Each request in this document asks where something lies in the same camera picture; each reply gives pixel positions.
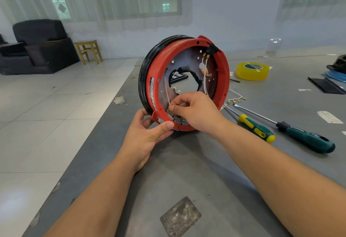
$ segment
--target blue plastic object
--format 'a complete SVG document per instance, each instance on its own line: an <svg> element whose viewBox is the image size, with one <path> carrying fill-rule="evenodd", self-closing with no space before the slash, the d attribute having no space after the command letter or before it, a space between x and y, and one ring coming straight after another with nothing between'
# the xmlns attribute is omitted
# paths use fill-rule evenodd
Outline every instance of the blue plastic object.
<svg viewBox="0 0 346 237"><path fill-rule="evenodd" d="M328 77L346 83L346 74L344 73L337 72L335 70L327 70L325 73Z"/></svg>

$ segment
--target person's left hand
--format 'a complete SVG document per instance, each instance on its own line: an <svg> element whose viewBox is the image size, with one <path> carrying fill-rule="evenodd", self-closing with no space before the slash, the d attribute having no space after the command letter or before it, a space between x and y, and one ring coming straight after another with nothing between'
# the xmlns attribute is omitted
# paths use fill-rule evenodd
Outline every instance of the person's left hand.
<svg viewBox="0 0 346 237"><path fill-rule="evenodd" d="M152 117L143 120L147 115L149 114L145 109L137 111L118 153L134 161L135 171L139 171L147 162L155 144L173 133L172 121L166 121L153 129L148 129L155 121Z"/></svg>

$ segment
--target screwdriver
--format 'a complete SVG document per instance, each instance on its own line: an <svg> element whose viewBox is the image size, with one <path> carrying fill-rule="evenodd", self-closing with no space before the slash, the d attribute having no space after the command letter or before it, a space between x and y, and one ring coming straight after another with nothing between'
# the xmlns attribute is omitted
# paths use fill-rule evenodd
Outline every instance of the screwdriver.
<svg viewBox="0 0 346 237"><path fill-rule="evenodd" d="M312 132L307 132L305 130L293 127L284 121L275 122L275 121L268 119L262 115L259 115L256 112L245 109L236 103L234 103L233 106L240 108L240 109L243 109L243 110L246 110L246 111L248 111L248 112L250 112L250 113L252 113L258 117L261 117L263 119L266 119L267 121L270 121L271 123L274 123L278 127L279 131L286 133L292 139L295 139L296 141L304 144L306 147L313 150L314 152L324 154L324 153L331 153L335 150L335 144L333 142L331 142L329 139L327 139L321 135L318 135L318 134L312 133Z"/></svg>
<svg viewBox="0 0 346 237"><path fill-rule="evenodd" d="M253 120L249 119L245 114L239 115L230 107L228 107L226 104L224 104L224 106L225 108L233 112L235 115L237 115L239 117L238 121L248 126L253 134L265 140L267 143L272 143L275 140L274 134L270 130L268 130L265 126L257 124Z"/></svg>

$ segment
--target hand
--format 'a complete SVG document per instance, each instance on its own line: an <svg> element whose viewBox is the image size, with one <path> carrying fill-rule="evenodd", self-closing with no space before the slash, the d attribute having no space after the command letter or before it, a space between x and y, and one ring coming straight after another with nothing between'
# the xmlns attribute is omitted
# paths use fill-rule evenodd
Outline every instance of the hand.
<svg viewBox="0 0 346 237"><path fill-rule="evenodd" d="M155 122L152 117L143 120L147 115L149 114L145 109L137 111L118 153L126 160L134 161L135 172L139 171L147 162L155 144L173 133L174 123L172 121L166 121L153 129L147 129Z"/></svg>
<svg viewBox="0 0 346 237"><path fill-rule="evenodd" d="M225 119L214 102L201 91L178 95L171 101L169 110L184 117L195 129L209 134Z"/></svg>

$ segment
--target person's right hand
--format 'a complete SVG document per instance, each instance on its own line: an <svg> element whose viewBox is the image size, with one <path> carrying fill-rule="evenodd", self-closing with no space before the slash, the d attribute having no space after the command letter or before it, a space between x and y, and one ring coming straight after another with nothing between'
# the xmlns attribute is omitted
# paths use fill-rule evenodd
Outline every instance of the person's right hand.
<svg viewBox="0 0 346 237"><path fill-rule="evenodd" d="M214 102L201 91L178 95L168 108L184 117L195 129L209 134L225 119Z"/></svg>

